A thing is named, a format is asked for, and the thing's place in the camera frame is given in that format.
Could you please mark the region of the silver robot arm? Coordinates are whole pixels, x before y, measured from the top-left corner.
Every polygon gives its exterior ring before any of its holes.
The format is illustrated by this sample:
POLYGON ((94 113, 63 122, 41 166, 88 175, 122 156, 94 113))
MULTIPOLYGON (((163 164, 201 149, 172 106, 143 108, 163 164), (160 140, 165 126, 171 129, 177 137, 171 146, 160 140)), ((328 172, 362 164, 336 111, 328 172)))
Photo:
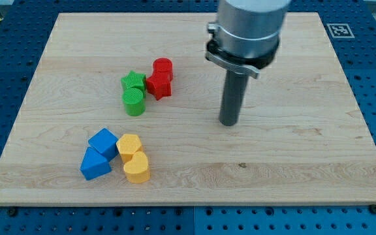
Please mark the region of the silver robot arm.
POLYGON ((279 46, 290 0, 220 0, 205 58, 229 72, 257 78, 279 46))

